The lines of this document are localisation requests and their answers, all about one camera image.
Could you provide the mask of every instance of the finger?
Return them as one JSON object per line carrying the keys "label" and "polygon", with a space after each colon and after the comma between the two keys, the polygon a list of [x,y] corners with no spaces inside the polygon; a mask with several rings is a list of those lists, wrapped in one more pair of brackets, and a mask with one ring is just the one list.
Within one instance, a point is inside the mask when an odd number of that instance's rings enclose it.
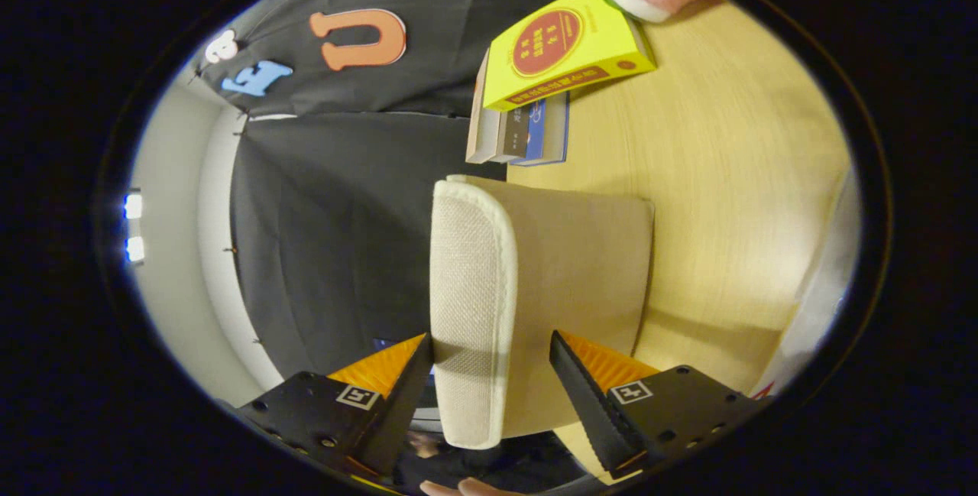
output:
{"label": "finger", "polygon": [[454,488],[449,488],[447,486],[437,485],[437,483],[431,481],[425,481],[420,485],[423,493],[428,496],[461,496],[461,492],[455,490]]}
{"label": "finger", "polygon": [[458,489],[461,490],[462,496],[523,496],[519,492],[509,492],[486,485],[486,483],[479,481],[477,478],[464,479],[464,481],[458,483]]}

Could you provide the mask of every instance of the beige fabric chair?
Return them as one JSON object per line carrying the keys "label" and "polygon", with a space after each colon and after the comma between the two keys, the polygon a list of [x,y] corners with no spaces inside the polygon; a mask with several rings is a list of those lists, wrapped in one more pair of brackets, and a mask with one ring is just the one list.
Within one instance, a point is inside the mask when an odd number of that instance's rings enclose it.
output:
{"label": "beige fabric chair", "polygon": [[577,422],[555,328],[631,354],[649,279],[645,200],[454,175],[434,187],[431,335],[448,443],[490,448]]}

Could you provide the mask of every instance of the book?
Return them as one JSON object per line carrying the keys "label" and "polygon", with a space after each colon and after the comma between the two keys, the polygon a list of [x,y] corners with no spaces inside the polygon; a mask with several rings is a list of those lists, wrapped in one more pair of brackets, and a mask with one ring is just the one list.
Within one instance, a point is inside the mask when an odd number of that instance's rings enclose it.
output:
{"label": "book", "polygon": [[489,161],[506,163],[524,158],[529,130],[528,109],[528,106],[524,106],[500,113],[499,130],[496,131],[496,154]]}
{"label": "book", "polygon": [[475,93],[472,100],[472,112],[468,118],[468,143],[465,147],[465,161],[468,163],[484,163],[496,155],[499,138],[499,122],[502,113],[499,110],[483,109],[482,96],[485,87],[486,67],[489,61],[489,51],[482,57],[478,75],[475,77]]}
{"label": "book", "polygon": [[645,32],[605,0],[556,0],[489,46],[483,109],[517,106],[656,68]]}
{"label": "book", "polygon": [[528,140],[523,159],[510,165],[530,167],[559,163],[567,159],[567,130],[570,125],[570,95],[540,99],[529,107]]}
{"label": "book", "polygon": [[529,106],[520,106],[506,113],[503,154],[526,157],[526,140],[530,133]]}

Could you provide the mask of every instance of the light wood tabletop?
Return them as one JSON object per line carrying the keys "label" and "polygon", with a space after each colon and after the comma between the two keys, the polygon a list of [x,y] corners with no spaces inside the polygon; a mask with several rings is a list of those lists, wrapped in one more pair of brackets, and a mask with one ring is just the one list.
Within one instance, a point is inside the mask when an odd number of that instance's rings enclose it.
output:
{"label": "light wood tabletop", "polygon": [[[572,92],[567,161],[510,166],[507,179],[650,200],[633,356],[747,392],[796,311],[849,169],[845,140],[805,68],[736,6],[701,0],[643,29],[658,69]],[[583,436],[579,424],[559,434]]]}

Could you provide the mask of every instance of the light fixture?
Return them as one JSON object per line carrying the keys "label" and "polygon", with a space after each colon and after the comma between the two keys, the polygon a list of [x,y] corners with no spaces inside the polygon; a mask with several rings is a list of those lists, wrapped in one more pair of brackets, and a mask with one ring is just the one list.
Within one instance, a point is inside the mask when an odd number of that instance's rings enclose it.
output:
{"label": "light fixture", "polygon": [[125,197],[125,218],[139,219],[143,216],[142,194],[127,194]]}
{"label": "light fixture", "polygon": [[130,262],[142,261],[146,255],[143,249],[143,237],[133,237],[125,241],[125,252]]}

